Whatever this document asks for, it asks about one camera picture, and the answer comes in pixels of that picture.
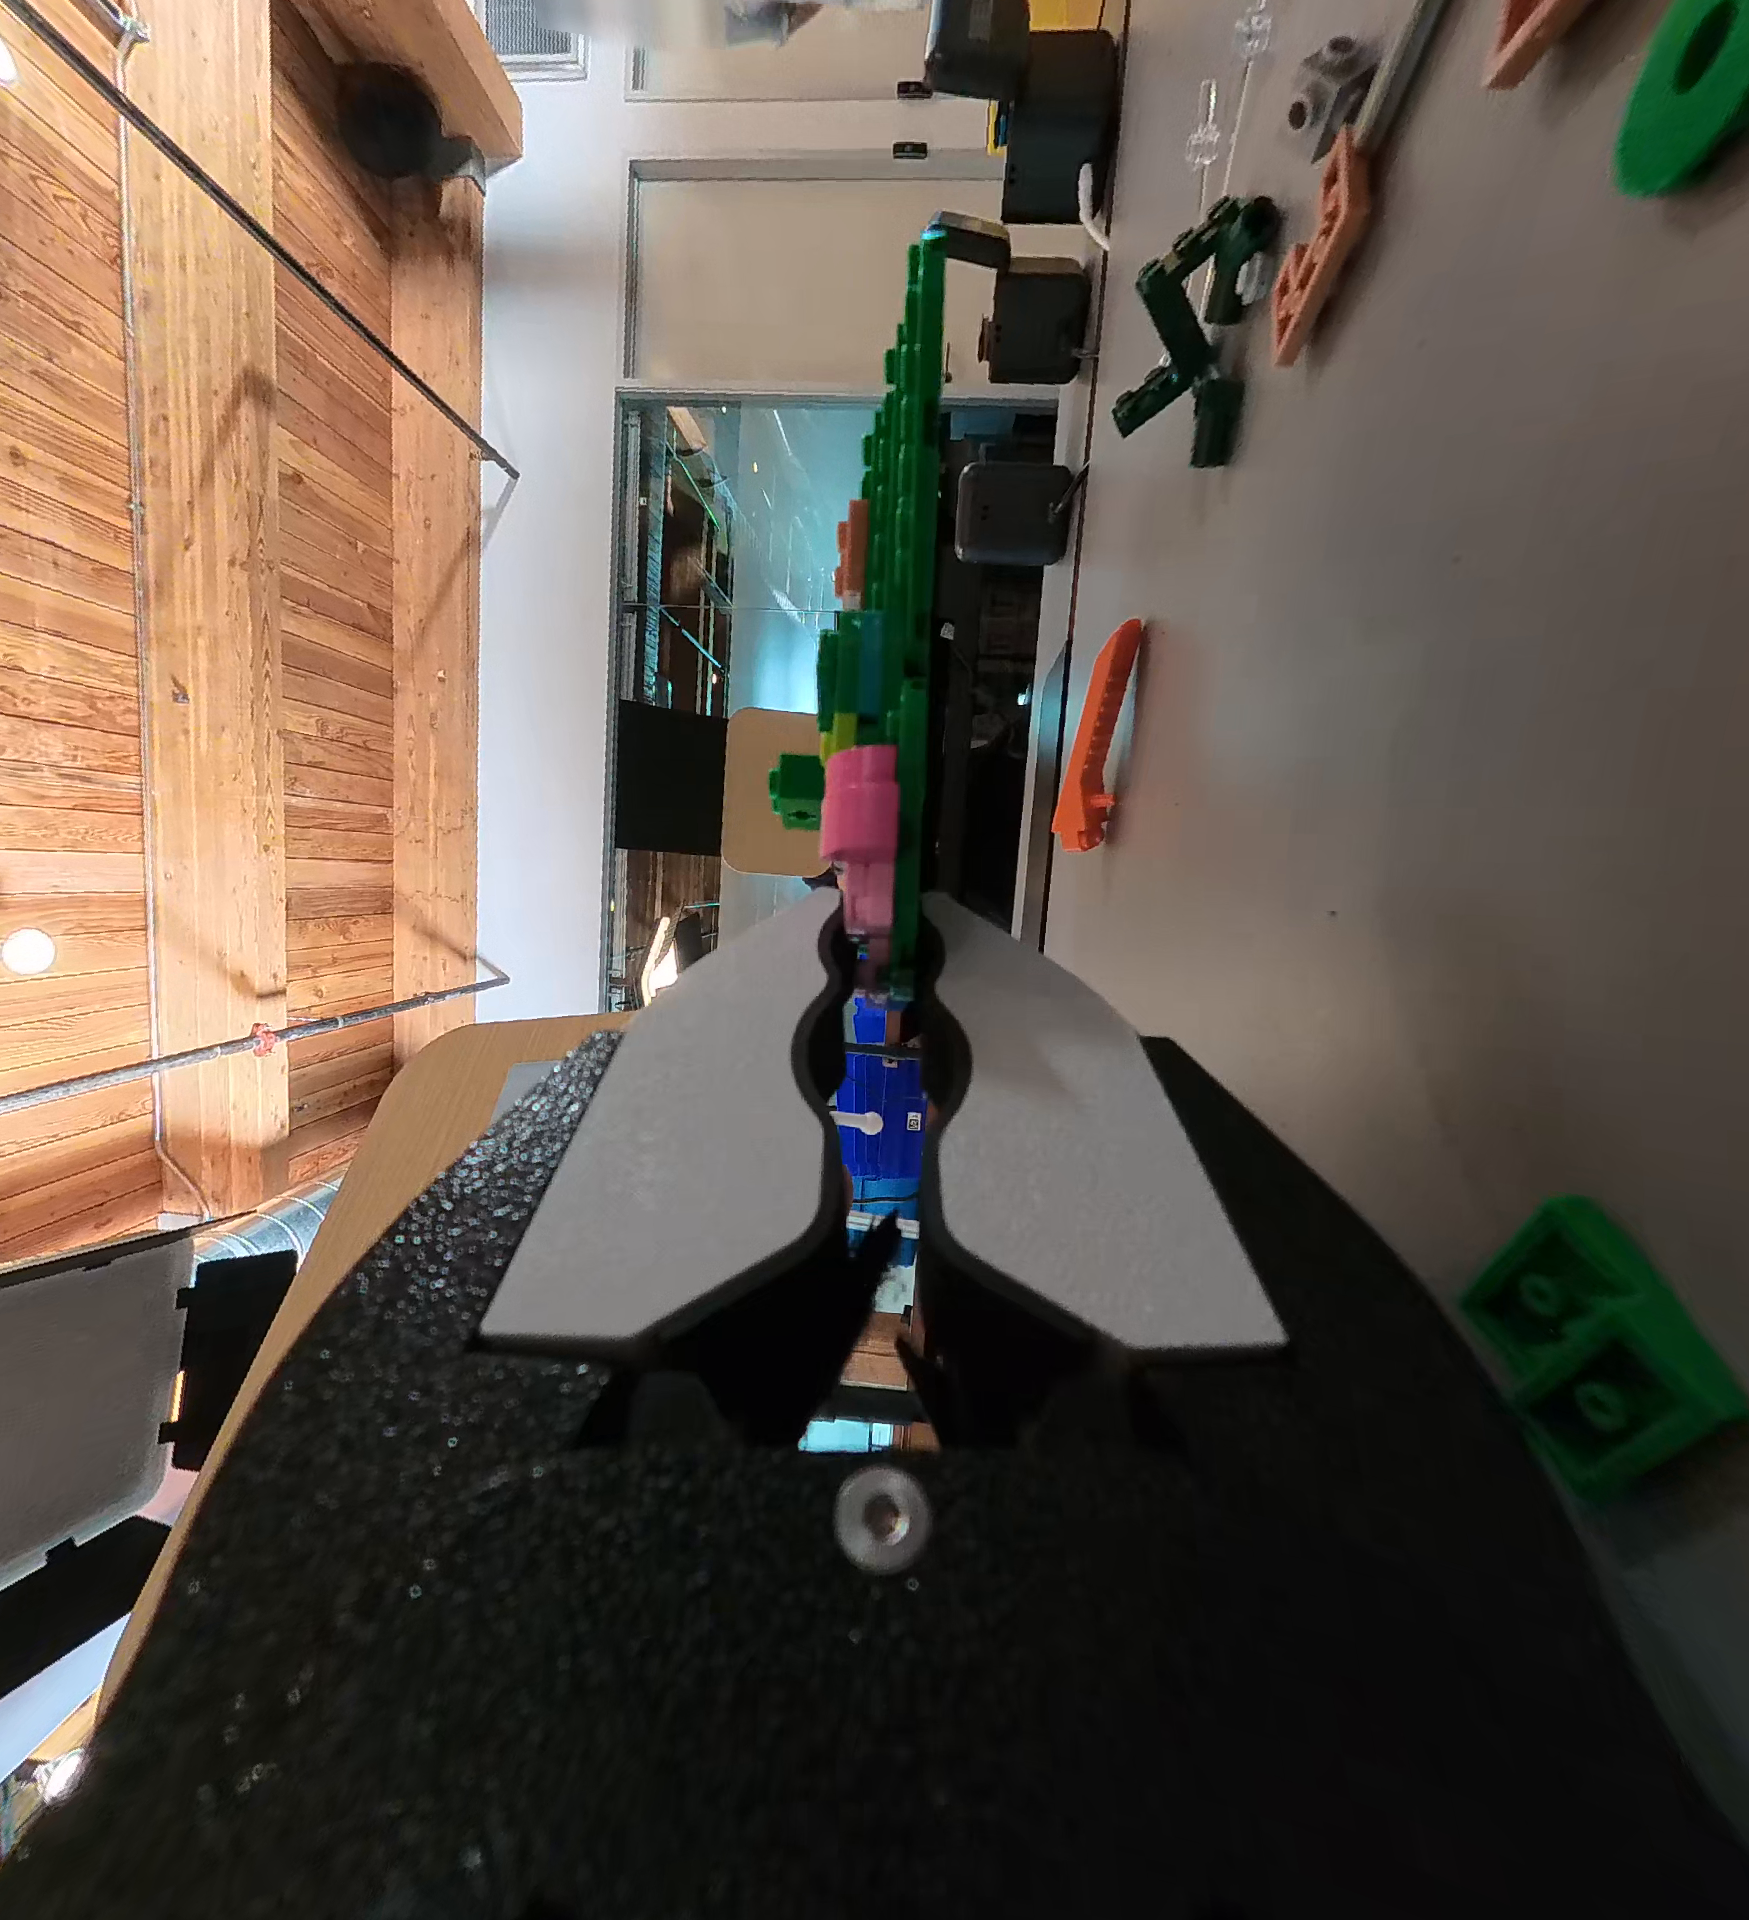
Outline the grey ceiling pipe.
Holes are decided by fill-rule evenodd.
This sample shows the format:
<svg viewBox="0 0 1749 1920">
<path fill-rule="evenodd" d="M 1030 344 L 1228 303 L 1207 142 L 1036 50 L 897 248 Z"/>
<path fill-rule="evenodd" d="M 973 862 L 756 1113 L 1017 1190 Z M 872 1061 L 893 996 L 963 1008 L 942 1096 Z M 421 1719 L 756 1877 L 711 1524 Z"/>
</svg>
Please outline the grey ceiling pipe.
<svg viewBox="0 0 1749 1920">
<path fill-rule="evenodd" d="M 75 1096 L 88 1096 L 94 1092 L 133 1089 L 141 1083 L 159 1083 L 167 1072 L 194 1070 L 194 1067 L 211 1067 L 211 1064 L 234 1061 L 234 1059 L 243 1059 L 243 1056 L 264 1059 L 275 1049 L 284 1049 L 288 1044 L 303 1044 L 303 1040 L 315 1040 L 315 1037 L 333 1037 L 339 1032 L 352 1032 L 352 1028 L 361 1028 L 361 1026 L 376 1026 L 380 1020 L 397 1020 L 397 1017 L 409 1017 L 409 1014 L 434 1011 L 434 1008 L 453 1004 L 458 999 L 482 996 L 489 991 L 501 991 L 501 988 L 512 985 L 509 971 L 489 967 L 482 958 L 476 958 L 476 959 L 486 967 L 486 971 L 480 979 L 470 979 L 468 985 L 425 991 L 425 993 L 401 996 L 401 999 L 380 1002 L 380 1004 L 366 1004 L 366 1008 L 358 1008 L 358 1011 L 349 1011 L 349 1014 L 315 1017 L 315 1020 L 291 1020 L 287 1026 L 255 1023 L 242 1037 L 229 1037 L 229 1040 L 221 1040 L 221 1044 L 202 1044 L 202 1047 L 191 1047 L 191 1049 L 159 1052 L 159 1056 L 147 1056 L 141 1061 L 129 1061 L 121 1067 L 91 1070 L 91 1072 L 80 1072 L 80 1075 L 59 1075 L 53 1083 L 42 1083 L 36 1089 L 5 1092 L 5 1095 L 0 1095 L 0 1119 L 20 1114 L 20 1113 L 50 1105 L 50 1104 L 65 1104 L 65 1099 L 75 1099 Z"/>
</svg>

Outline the grey panel light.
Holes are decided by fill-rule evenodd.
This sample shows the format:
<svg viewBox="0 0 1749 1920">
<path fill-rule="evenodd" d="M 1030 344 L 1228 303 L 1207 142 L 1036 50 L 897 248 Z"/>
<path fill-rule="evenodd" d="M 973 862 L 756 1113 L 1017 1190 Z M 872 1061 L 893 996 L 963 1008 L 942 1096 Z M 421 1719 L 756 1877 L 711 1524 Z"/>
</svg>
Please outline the grey panel light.
<svg viewBox="0 0 1749 1920">
<path fill-rule="evenodd" d="M 194 1231 L 0 1266 L 0 1705 L 133 1606 L 300 1253 Z"/>
</svg>

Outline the black battery charger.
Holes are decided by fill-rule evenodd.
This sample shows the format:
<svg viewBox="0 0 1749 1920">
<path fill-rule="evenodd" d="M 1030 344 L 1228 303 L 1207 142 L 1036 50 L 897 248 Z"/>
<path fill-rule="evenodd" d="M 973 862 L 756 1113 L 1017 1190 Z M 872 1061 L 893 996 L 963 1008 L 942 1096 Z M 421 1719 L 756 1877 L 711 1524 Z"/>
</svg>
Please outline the black battery charger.
<svg viewBox="0 0 1749 1920">
<path fill-rule="evenodd" d="M 1005 227 L 1075 227 L 1099 212 L 1124 90 L 1112 29 L 1033 32 L 1029 4 L 932 4 L 924 84 L 990 108 Z"/>
<path fill-rule="evenodd" d="M 1045 570 L 1067 558 L 1084 469 L 973 460 L 957 479 L 959 563 Z"/>
<path fill-rule="evenodd" d="M 976 358 L 991 385 L 1070 385 L 1088 347 L 1094 278 L 1073 257 L 1017 257 L 1005 224 L 939 212 L 924 239 L 991 275 Z"/>
</svg>

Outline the black ceiling speaker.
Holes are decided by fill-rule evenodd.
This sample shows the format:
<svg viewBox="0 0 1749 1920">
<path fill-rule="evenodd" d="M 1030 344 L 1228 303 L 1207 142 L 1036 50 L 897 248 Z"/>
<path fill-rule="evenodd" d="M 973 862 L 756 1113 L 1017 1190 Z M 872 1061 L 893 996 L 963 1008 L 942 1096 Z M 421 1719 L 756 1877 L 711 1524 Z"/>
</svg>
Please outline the black ceiling speaker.
<svg viewBox="0 0 1749 1920">
<path fill-rule="evenodd" d="M 470 180 L 486 187 L 489 166 L 470 138 L 448 135 L 430 90 L 386 63 L 346 63 L 333 75 L 333 126 L 346 154 L 376 180 L 433 184 Z"/>
</svg>

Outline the dark green lego assembly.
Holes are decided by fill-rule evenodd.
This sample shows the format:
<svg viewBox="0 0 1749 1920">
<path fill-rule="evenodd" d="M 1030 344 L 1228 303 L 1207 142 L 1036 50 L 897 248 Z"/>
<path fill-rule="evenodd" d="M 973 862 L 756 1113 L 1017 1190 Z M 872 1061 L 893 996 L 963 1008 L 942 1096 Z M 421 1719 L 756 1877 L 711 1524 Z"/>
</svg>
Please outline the dark green lego assembly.
<svg viewBox="0 0 1749 1920">
<path fill-rule="evenodd" d="M 1157 333 L 1158 360 L 1113 397 L 1112 421 L 1121 437 L 1191 397 L 1210 373 L 1225 373 L 1218 330 L 1243 323 L 1240 278 L 1271 250 L 1282 227 L 1285 214 L 1270 197 L 1225 197 L 1198 227 L 1179 232 L 1169 254 L 1140 265 L 1136 296 Z"/>
</svg>

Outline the black ceiling rod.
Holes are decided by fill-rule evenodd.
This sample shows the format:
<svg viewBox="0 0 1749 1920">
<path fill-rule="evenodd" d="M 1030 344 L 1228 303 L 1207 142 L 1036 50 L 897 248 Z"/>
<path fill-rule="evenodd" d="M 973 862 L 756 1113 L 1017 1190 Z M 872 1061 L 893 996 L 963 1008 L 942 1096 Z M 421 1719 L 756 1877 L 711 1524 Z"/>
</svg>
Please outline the black ceiling rod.
<svg viewBox="0 0 1749 1920">
<path fill-rule="evenodd" d="M 160 123 L 144 110 L 100 65 L 94 65 L 36 4 L 0 4 L 27 32 L 33 32 L 69 71 L 84 81 L 115 120 L 130 129 L 154 154 L 214 202 L 263 254 L 284 268 L 336 326 L 363 344 L 404 387 L 448 421 L 476 454 L 486 469 L 498 469 L 507 482 L 519 482 L 519 464 L 492 445 L 442 390 L 434 390 L 392 347 L 379 336 L 333 290 L 296 257 L 272 227 L 263 224 L 234 193 L 229 193 L 191 151 L 176 142 Z"/>
</svg>

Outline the stack of blue bins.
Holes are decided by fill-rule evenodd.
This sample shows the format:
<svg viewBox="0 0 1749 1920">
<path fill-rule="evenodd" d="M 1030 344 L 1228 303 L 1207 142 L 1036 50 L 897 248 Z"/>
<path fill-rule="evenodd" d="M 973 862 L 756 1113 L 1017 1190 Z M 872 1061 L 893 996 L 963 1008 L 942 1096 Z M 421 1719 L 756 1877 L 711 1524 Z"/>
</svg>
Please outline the stack of blue bins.
<svg viewBox="0 0 1749 1920">
<path fill-rule="evenodd" d="M 856 1205 L 918 1195 L 926 1154 L 926 1105 L 914 1047 L 845 1047 L 845 1072 L 832 1113 Z"/>
</svg>

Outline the black desk mat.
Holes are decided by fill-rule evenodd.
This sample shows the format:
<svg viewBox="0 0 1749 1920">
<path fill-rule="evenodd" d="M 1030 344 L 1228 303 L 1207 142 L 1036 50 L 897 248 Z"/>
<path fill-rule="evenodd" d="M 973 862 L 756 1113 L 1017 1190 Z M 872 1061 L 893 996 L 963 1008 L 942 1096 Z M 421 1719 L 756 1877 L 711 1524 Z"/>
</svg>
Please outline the black desk mat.
<svg viewBox="0 0 1749 1920">
<path fill-rule="evenodd" d="M 1051 897 L 1054 834 L 1051 813 L 1067 753 L 1067 697 L 1070 697 L 1073 645 L 1061 640 L 1054 660 L 1033 673 L 1029 703 L 1029 756 L 1023 822 L 1017 834 L 1017 882 L 1011 932 L 1030 949 L 1045 946 L 1045 916 Z"/>
</svg>

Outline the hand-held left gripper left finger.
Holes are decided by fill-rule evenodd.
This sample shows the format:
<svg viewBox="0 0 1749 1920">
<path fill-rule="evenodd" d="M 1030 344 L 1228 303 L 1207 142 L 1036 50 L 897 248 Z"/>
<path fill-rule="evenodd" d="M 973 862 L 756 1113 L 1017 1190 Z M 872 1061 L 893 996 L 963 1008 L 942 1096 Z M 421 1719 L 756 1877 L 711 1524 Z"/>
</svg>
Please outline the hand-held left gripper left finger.
<svg viewBox="0 0 1749 1920">
<path fill-rule="evenodd" d="M 695 1378 L 748 1442 L 801 1436 L 851 1351 L 841 906 L 804 894 L 632 1017 L 482 1347 Z"/>
</svg>

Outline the orange brick separator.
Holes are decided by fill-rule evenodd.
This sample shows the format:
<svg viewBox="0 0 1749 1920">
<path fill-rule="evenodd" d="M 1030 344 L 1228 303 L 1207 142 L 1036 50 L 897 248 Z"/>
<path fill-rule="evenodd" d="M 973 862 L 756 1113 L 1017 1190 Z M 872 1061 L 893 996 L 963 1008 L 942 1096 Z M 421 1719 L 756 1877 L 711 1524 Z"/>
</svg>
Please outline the orange brick separator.
<svg viewBox="0 0 1749 1920">
<path fill-rule="evenodd" d="M 1103 640 L 1091 666 L 1073 746 L 1054 789 L 1051 837 L 1061 853 L 1099 849 L 1118 812 L 1121 795 L 1109 782 L 1109 756 L 1148 631 L 1148 619 L 1125 616 Z"/>
</svg>

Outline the grey lego axle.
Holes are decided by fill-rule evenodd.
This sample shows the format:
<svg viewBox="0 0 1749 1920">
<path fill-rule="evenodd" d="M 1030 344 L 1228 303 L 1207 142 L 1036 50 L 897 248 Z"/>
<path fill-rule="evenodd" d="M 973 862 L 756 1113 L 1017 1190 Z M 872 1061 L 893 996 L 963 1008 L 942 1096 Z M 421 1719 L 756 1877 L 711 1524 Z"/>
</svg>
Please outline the grey lego axle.
<svg viewBox="0 0 1749 1920">
<path fill-rule="evenodd" d="M 1364 93 L 1361 110 L 1341 129 L 1355 132 L 1359 147 L 1368 151 L 1368 159 L 1380 159 L 1380 151 L 1389 147 L 1389 138 L 1397 129 L 1416 90 L 1419 71 L 1435 42 L 1435 29 L 1441 26 L 1447 11 L 1447 4 L 1410 4 L 1410 11 L 1394 32 L 1380 39 L 1361 36 L 1376 44 L 1380 65 Z M 1312 165 L 1322 165 L 1328 147 L 1316 147 L 1316 141 L 1312 138 Z"/>
</svg>

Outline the wall air vent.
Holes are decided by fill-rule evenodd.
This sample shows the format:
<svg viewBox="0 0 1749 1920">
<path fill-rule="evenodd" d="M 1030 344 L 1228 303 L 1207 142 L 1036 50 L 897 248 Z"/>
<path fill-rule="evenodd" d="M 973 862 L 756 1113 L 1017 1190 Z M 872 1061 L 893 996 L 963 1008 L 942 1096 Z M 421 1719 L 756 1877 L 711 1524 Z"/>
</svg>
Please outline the wall air vent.
<svg viewBox="0 0 1749 1920">
<path fill-rule="evenodd" d="M 556 19 L 556 4 L 476 4 L 489 48 L 512 81 L 574 81 L 588 75 L 588 39 Z"/>
</svg>

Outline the black panel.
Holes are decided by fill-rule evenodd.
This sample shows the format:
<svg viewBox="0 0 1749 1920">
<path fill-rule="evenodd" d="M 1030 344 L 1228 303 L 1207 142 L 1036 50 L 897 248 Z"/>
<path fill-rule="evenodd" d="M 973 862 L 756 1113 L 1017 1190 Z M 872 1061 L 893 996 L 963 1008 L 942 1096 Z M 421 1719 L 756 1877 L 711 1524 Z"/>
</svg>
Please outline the black panel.
<svg viewBox="0 0 1749 1920">
<path fill-rule="evenodd" d="M 728 719 L 622 697 L 614 719 L 611 846 L 722 856 Z"/>
</svg>

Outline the white door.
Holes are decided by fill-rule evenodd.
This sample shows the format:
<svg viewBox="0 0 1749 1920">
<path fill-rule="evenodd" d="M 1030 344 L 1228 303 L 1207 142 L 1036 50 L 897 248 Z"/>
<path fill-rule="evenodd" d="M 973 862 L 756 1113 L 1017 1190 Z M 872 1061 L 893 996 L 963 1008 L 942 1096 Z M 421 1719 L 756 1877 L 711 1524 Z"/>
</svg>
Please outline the white door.
<svg viewBox="0 0 1749 1920">
<path fill-rule="evenodd" d="M 884 385 L 906 254 L 935 212 L 996 217 L 1005 165 L 951 148 L 637 159 L 622 381 L 851 397 Z"/>
<path fill-rule="evenodd" d="M 920 81 L 929 4 L 652 4 L 625 95 L 662 104 L 888 101 Z"/>
</svg>

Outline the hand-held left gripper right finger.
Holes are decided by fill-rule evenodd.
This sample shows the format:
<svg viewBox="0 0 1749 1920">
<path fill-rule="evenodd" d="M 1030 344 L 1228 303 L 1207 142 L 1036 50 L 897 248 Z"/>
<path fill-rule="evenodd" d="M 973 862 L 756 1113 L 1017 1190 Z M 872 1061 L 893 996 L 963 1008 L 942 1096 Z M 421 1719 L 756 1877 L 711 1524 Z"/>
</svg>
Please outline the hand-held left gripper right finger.
<svg viewBox="0 0 1749 1920">
<path fill-rule="evenodd" d="M 944 894 L 920 906 L 932 1123 L 920 1347 L 939 1442 L 1026 1442 L 1084 1405 L 1136 1421 L 1163 1368 L 1277 1356 L 1243 1231 L 1136 1026 Z"/>
</svg>

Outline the silver air duct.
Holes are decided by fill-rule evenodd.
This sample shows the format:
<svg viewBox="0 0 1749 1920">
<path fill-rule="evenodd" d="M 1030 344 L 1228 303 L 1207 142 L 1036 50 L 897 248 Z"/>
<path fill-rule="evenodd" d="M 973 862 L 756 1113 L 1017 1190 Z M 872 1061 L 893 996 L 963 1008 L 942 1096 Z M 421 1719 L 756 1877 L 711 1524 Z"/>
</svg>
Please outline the silver air duct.
<svg viewBox="0 0 1749 1920">
<path fill-rule="evenodd" d="M 252 1256 L 291 1256 L 296 1265 L 306 1260 L 339 1184 L 342 1174 L 333 1171 L 296 1184 L 248 1213 L 199 1223 L 191 1236 L 194 1265 Z"/>
</svg>

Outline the round green lego build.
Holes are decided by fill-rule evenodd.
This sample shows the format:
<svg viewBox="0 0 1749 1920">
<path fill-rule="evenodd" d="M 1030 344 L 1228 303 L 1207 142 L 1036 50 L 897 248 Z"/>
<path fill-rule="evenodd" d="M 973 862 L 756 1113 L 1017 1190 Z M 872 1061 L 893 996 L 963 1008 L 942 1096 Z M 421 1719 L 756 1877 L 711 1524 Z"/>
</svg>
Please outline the round green lego build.
<svg viewBox="0 0 1749 1920">
<path fill-rule="evenodd" d="M 836 527 L 841 610 L 815 654 L 820 748 L 766 771 L 778 822 L 820 834 L 857 991 L 884 1004 L 909 1004 L 918 974 L 948 241 L 932 224 L 906 257 L 862 491 Z"/>
</svg>

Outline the grey lego connector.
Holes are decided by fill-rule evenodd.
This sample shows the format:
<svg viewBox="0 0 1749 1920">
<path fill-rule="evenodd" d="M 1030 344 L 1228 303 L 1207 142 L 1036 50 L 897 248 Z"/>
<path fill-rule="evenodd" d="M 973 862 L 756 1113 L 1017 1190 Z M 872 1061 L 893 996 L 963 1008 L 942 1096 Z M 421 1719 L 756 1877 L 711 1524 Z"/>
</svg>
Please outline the grey lego connector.
<svg viewBox="0 0 1749 1920">
<path fill-rule="evenodd" d="M 1328 147 L 1341 126 L 1361 110 L 1376 68 L 1380 48 L 1361 36 L 1321 42 L 1294 75 L 1286 132 Z"/>
</svg>

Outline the green round lego tile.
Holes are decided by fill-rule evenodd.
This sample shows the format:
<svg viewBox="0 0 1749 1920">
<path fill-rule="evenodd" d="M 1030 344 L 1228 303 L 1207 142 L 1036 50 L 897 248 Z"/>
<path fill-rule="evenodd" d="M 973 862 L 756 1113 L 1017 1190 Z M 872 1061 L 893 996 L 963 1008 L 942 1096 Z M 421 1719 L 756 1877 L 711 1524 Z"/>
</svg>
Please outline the green round lego tile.
<svg viewBox="0 0 1749 1920">
<path fill-rule="evenodd" d="M 1749 135 L 1749 4 L 1672 4 L 1632 84 L 1611 180 L 1666 197 Z"/>
</svg>

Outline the small tan lego plate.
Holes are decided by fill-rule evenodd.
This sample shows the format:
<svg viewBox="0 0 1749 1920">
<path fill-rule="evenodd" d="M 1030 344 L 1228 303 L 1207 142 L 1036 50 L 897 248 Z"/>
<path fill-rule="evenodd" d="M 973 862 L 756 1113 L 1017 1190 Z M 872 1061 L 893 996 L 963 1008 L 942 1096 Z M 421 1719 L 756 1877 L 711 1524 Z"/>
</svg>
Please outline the small tan lego plate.
<svg viewBox="0 0 1749 1920">
<path fill-rule="evenodd" d="M 1371 224 L 1371 166 L 1352 129 L 1341 129 L 1325 151 L 1316 190 L 1316 227 L 1294 244 L 1271 282 L 1271 367 L 1291 369 L 1309 347 L 1322 308 L 1341 282 Z"/>
</svg>

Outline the large tan lego plate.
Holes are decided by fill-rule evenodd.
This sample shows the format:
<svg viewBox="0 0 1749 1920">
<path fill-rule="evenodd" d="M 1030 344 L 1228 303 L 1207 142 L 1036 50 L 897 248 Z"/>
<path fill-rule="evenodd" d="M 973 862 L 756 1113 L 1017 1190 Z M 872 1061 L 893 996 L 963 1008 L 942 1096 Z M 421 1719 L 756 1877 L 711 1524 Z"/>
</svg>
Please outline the large tan lego plate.
<svg viewBox="0 0 1749 1920">
<path fill-rule="evenodd" d="M 1589 11 L 1589 0 L 1498 4 L 1484 63 L 1484 90 L 1516 90 Z"/>
</svg>

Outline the green curved lego brick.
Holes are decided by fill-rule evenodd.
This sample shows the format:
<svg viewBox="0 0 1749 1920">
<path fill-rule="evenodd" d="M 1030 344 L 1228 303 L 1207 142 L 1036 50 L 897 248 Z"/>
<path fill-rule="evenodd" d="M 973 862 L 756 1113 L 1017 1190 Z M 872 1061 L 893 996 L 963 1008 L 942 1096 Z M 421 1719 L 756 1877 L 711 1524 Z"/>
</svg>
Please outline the green curved lego brick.
<svg viewBox="0 0 1749 1920">
<path fill-rule="evenodd" d="M 1480 1266 L 1461 1314 L 1538 1457 L 1607 1503 L 1749 1421 L 1749 1396 L 1642 1247 L 1556 1195 Z"/>
</svg>

